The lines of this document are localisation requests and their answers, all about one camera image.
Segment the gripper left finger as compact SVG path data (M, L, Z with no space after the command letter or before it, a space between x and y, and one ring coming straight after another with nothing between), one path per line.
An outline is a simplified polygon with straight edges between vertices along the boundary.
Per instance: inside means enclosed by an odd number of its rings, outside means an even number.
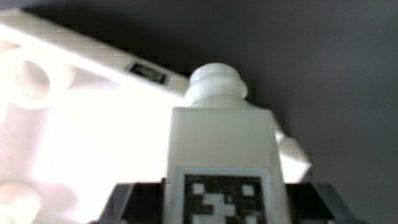
M119 183L99 217L87 224L161 224L163 183Z

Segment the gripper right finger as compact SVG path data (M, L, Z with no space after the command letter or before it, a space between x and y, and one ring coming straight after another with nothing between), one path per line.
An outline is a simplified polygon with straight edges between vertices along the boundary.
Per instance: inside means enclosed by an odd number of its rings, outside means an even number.
M293 224L368 224L348 208L330 184L286 185Z

